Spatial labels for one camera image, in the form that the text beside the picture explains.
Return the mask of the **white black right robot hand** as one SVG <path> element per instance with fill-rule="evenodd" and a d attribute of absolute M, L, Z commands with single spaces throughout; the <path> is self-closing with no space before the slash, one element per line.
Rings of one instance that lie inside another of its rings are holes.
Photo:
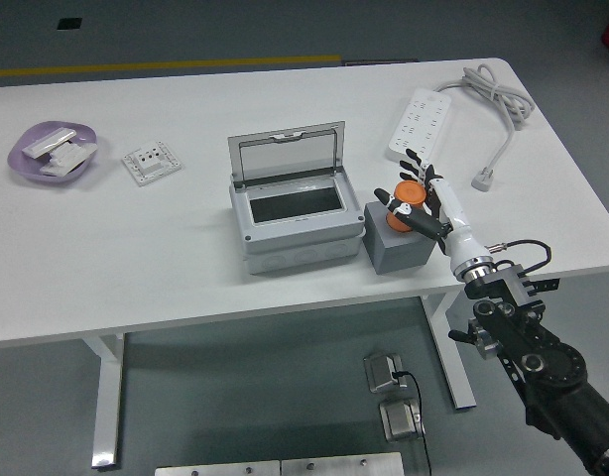
<path fill-rule="evenodd" d="M 494 271 L 494 262 L 488 249 L 473 236 L 468 218 L 450 183 L 434 171 L 433 164 L 407 149 L 406 160 L 400 161 L 404 169 L 402 179 L 415 179 L 427 193 L 428 209 L 412 206 L 382 188 L 375 196 L 401 223 L 435 241 L 443 255 L 450 260 L 454 277 L 469 283 Z"/>

